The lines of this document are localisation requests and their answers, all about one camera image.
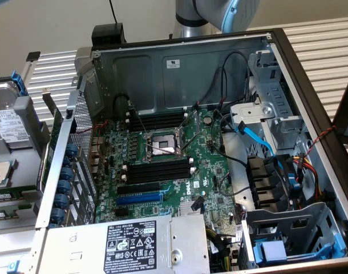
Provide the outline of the CPU socket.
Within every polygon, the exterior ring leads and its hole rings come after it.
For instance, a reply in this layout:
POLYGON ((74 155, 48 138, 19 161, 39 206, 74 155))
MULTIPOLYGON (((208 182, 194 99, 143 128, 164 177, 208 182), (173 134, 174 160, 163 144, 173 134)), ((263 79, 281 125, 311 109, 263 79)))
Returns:
POLYGON ((186 154, 184 150, 180 150, 177 147, 177 137, 176 137, 176 128, 173 130, 166 131, 152 131, 149 132, 144 141, 144 160, 147 162, 154 161, 164 161, 164 160, 175 160, 181 159, 184 157, 178 157, 174 155, 162 155, 161 151, 153 150, 151 147, 147 147, 145 143, 151 144, 158 148, 167 148, 171 151, 180 152, 182 154, 186 154))

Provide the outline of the metal disk cage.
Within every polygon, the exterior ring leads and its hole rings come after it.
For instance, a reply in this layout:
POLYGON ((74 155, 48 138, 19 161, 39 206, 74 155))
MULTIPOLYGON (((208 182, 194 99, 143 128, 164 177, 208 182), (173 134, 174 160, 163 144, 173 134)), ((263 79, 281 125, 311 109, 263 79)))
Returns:
POLYGON ((331 243, 336 233, 340 233, 339 228, 331 210, 324 202, 314 203, 296 211, 249 211, 242 225, 237 263, 241 270, 263 268, 257 266, 254 260, 253 247, 259 242, 280 240, 288 256, 299 255, 313 252, 317 246, 331 243))

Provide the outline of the blue disk caddy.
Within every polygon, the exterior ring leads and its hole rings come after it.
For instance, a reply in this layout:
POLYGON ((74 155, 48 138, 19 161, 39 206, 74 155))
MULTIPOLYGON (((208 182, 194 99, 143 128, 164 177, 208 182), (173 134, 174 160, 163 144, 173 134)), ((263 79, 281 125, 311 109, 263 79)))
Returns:
POLYGON ((305 263, 327 259, 339 259, 347 255, 346 244, 340 233, 333 235, 333 241, 317 246, 315 251, 299 255, 287 255, 282 241, 263 241, 253 247, 255 264, 267 267, 282 264, 305 263))

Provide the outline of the blue disk bracket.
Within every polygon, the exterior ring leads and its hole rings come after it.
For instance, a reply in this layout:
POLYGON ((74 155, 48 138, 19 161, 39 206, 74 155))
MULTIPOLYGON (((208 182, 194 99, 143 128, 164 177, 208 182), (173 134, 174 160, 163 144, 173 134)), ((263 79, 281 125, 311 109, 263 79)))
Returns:
POLYGON ((17 85, 19 93, 21 96, 28 96, 29 95, 22 77, 19 74, 17 74, 16 71, 13 71, 13 73, 11 75, 11 79, 17 85))

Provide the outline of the silver chipset heatsink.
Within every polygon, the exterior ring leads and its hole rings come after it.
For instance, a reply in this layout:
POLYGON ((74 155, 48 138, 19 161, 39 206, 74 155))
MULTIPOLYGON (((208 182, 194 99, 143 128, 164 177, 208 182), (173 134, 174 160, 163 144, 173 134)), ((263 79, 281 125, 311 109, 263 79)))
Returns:
POLYGON ((180 216, 189 216, 189 215, 199 215, 204 212, 204 204, 196 203, 195 201, 189 202, 180 202, 179 205, 179 214, 180 216))

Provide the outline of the grey metal PC case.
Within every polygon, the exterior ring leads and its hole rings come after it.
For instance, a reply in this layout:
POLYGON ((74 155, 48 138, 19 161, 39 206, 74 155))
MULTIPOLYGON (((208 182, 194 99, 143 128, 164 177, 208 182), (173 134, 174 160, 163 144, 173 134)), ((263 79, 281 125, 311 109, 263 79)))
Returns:
POLYGON ((237 259, 242 225, 249 211, 256 210, 247 176, 248 156, 273 157, 284 181, 289 209, 296 211, 324 202, 331 210, 348 251, 348 153, 339 141, 332 114, 326 112, 319 90, 311 83, 301 57, 294 52, 281 29, 130 43, 88 51, 76 56, 78 85, 69 97, 52 165, 47 178, 42 208, 38 215, 28 274, 39 274, 48 231, 95 221, 98 187, 93 175, 92 142, 99 126, 108 120, 124 120, 127 113, 194 111, 207 108, 214 120, 225 121, 222 140, 224 156, 235 200, 232 224, 216 227, 206 223, 209 274, 348 274, 348 255, 328 259, 241 270, 237 259), (275 154, 243 122, 234 126, 230 108, 253 102, 249 88, 251 53, 272 50, 288 84, 292 109, 304 120, 302 148, 293 154, 275 154), (71 192, 61 224, 50 223, 51 210, 66 145, 78 146, 71 169, 71 192), (290 189, 288 173, 301 185, 290 189))

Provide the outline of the blue expansion slot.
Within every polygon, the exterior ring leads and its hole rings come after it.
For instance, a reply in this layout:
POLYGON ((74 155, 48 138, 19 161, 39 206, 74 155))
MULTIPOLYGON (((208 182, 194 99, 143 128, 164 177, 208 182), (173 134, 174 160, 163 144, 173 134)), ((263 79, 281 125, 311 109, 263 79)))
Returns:
POLYGON ((160 202, 163 199, 163 194, 161 192, 150 192, 134 196, 124 196, 118 197, 116 199, 117 206, 124 206, 128 204, 138 204, 138 203, 149 203, 149 202, 160 202))

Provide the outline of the green graphics card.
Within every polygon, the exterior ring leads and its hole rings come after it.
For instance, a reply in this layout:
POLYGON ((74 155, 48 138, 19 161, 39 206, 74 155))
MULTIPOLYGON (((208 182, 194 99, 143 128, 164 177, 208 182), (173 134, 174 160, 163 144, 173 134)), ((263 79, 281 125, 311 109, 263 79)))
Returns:
POLYGON ((52 165, 52 160, 53 160, 54 152, 56 149, 56 144, 58 141, 61 125, 63 122, 62 114, 60 113, 57 105, 52 99, 51 92, 49 91, 49 89, 47 88, 43 89, 42 99, 45 102, 46 106, 48 107, 54 119, 53 119, 52 129, 50 131, 50 139, 46 146, 46 149, 43 155, 43 160, 41 161, 41 166, 39 169, 37 190, 40 191, 41 193, 44 192, 44 189, 46 186, 46 182, 47 182, 48 174, 50 172, 50 168, 52 165))

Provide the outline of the black plastic fan shroud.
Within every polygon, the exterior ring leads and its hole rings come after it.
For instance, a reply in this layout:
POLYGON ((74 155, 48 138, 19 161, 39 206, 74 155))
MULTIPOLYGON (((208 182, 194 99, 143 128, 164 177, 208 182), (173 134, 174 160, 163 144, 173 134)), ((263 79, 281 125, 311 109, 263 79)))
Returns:
POLYGON ((288 197, 274 165, 273 157, 248 156, 247 176, 255 209, 284 212, 289 209, 288 197))

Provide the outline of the silver CPU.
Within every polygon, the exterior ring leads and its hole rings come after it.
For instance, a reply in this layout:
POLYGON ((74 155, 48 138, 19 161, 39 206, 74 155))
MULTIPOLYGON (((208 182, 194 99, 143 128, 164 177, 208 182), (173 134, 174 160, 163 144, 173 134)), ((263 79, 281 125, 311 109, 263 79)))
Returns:
POLYGON ((14 161, 0 162, 0 189, 9 184, 14 161))

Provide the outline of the grey parts rack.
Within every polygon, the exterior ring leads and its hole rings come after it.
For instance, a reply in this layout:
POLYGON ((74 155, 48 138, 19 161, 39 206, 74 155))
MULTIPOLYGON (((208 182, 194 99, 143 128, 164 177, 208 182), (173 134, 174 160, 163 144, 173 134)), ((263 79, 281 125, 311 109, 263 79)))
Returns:
POLYGON ((22 199, 0 202, 0 211, 15 210, 19 217, 0 221, 0 234, 23 231, 34 226, 42 196, 37 190, 39 169, 50 138, 48 128, 39 120, 29 95, 17 99, 14 111, 22 119, 31 146, 11 150, 6 142, 0 139, 0 162, 14 161, 7 188, 23 188, 22 199))

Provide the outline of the black plastic box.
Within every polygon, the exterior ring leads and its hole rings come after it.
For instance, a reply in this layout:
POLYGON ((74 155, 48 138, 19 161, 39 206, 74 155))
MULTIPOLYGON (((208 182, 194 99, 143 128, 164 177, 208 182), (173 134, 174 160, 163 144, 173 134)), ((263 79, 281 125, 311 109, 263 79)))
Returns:
POLYGON ((91 34, 92 48, 94 50, 122 45, 126 43, 122 23, 96 25, 91 34))

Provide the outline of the metal disk bay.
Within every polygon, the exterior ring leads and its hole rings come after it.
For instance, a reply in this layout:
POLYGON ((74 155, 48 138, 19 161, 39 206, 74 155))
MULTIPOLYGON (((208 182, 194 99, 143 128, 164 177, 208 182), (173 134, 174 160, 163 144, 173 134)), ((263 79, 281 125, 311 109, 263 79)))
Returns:
POLYGON ((297 154, 302 148, 304 120, 292 109, 288 84, 272 50, 251 53, 248 66, 253 102, 230 108, 232 122, 243 122, 259 138, 271 145, 275 154, 297 154))

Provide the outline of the thin metal locking lever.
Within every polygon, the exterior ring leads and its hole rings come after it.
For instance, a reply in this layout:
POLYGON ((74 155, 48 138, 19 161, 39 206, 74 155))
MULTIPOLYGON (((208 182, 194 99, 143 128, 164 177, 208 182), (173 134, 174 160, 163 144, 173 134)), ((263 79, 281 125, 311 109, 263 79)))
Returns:
POLYGON ((148 143, 145 143, 145 145, 147 147, 151 147, 153 150, 161 151, 162 155, 174 155, 174 156, 178 156, 178 157, 186 157, 187 156, 186 154, 182 154, 182 153, 176 152, 176 151, 171 151, 171 150, 168 150, 167 148, 158 148, 158 147, 155 147, 155 146, 148 144, 148 143))
POLYGON ((202 136, 202 135, 203 135, 202 131, 195 133, 194 136, 192 138, 190 138, 190 140, 182 146, 181 150, 185 150, 187 147, 189 147, 190 144, 192 144, 195 141, 195 139, 197 137, 202 136))

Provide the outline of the long black expansion slot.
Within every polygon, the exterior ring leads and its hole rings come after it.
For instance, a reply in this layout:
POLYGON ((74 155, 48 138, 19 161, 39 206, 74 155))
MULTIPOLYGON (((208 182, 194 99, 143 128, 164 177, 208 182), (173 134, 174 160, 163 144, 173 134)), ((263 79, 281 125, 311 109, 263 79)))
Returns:
POLYGON ((160 191, 160 183, 158 182, 121 186, 117 188, 116 193, 118 195, 127 195, 156 191, 160 191))

